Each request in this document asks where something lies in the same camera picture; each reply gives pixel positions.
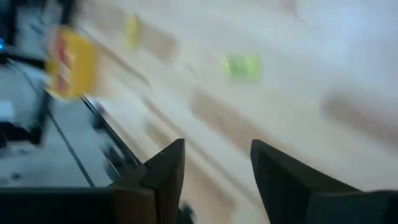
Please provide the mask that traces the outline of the yellow-orange plastic bin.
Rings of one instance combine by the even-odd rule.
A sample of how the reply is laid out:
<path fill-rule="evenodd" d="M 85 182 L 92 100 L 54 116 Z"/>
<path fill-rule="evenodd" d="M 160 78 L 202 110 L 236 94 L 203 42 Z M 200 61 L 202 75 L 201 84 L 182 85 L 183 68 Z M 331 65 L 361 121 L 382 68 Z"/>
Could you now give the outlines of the yellow-orange plastic bin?
<path fill-rule="evenodd" d="M 54 58 L 54 42 L 59 29 L 63 30 L 67 41 L 66 51 L 70 68 L 70 92 L 66 96 L 59 95 L 53 85 L 53 78 L 57 68 Z M 49 76 L 46 86 L 47 93 L 61 100 L 70 100 L 90 94 L 95 85 L 96 66 L 97 50 L 94 43 L 68 26 L 54 28 L 49 44 L 49 58 L 45 64 L 45 70 Z"/>

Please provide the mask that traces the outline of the yellow-green sticky note pad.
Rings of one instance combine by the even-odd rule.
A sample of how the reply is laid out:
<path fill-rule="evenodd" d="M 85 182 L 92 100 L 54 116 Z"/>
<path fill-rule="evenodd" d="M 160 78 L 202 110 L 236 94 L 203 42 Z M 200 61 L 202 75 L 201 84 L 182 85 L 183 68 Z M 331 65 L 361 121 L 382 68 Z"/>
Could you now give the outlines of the yellow-green sticky note pad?
<path fill-rule="evenodd" d="M 222 60 L 224 74 L 237 80 L 257 80 L 262 77 L 262 62 L 258 55 L 227 55 Z"/>

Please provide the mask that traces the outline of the small yellow eraser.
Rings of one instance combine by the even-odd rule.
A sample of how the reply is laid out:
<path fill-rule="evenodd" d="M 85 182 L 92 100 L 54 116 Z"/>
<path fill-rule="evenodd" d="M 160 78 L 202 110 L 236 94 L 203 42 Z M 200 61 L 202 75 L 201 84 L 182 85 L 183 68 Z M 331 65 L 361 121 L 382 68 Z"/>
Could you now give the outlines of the small yellow eraser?
<path fill-rule="evenodd" d="M 127 46 L 134 48 L 140 37 L 140 21 L 135 14 L 129 14 L 124 28 L 124 38 Z"/>

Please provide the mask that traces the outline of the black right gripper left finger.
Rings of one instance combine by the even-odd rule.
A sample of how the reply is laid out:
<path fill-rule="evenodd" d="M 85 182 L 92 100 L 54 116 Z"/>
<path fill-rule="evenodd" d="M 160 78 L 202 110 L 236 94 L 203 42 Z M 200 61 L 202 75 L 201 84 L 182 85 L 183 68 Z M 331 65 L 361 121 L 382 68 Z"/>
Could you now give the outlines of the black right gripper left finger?
<path fill-rule="evenodd" d="M 155 193 L 157 224 L 175 224 L 185 172 L 185 140 L 169 144 L 144 163 L 141 185 Z"/>

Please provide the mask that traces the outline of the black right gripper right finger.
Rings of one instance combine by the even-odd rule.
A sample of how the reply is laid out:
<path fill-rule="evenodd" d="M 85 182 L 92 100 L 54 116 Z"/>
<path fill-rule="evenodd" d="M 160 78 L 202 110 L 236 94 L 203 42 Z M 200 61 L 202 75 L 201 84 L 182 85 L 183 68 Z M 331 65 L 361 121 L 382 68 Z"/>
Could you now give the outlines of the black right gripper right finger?
<path fill-rule="evenodd" d="M 259 139 L 251 141 L 250 156 L 271 224 L 304 224 L 312 193 L 359 192 Z"/>

